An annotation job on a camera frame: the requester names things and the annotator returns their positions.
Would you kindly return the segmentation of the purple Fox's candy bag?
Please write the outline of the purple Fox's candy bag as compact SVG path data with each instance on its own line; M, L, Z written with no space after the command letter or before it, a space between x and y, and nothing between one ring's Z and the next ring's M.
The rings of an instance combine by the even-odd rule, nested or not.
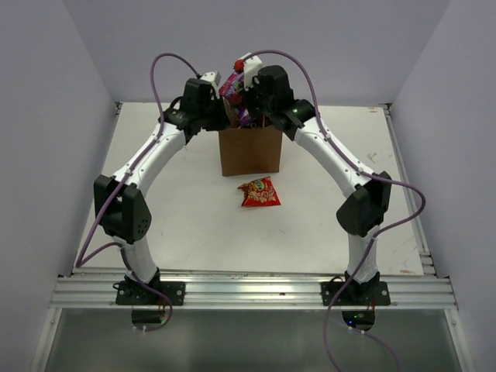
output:
M252 122L243 100L244 73L233 72L219 89L226 102L226 113L234 126L246 127Z

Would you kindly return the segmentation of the brown paper bag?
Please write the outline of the brown paper bag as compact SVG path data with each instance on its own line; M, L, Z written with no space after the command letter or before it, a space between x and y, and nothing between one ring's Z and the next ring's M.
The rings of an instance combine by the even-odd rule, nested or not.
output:
M229 126L219 132L219 156L223 177L272 174L280 170L282 132L263 117L256 128L240 126L234 109L224 98Z

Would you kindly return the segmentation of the small red popcorn snack bag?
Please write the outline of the small red popcorn snack bag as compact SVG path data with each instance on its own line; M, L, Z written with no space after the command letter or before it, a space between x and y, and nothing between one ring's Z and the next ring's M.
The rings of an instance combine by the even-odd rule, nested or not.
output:
M281 204L270 177L246 182L238 187L243 192L242 207L270 207Z

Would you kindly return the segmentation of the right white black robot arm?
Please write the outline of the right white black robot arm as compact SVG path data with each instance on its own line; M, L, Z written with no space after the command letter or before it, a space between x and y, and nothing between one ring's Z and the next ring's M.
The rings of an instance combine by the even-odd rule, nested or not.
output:
M278 65L250 66L241 63L243 99L249 113L267 117L273 126L310 153L338 185L345 198L336 212L341 228L348 235L349 263L345 284L329 285L329 292L341 302L363 304L378 286L376 243L388 210L391 187L365 167L324 126L314 105L296 99L286 70Z

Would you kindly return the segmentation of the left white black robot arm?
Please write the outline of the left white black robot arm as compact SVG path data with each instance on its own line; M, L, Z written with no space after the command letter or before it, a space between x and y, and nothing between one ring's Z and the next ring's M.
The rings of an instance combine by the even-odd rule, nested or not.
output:
M219 82L217 71L188 79L179 107L171 105L160 112L164 123L156 125L139 152L112 176L100 175L94 182L95 217L105 234L121 246L128 276L136 281L133 294L143 304L153 304L161 294L154 280L158 267L146 240L152 222L146 194L167 162L194 136L228 126Z

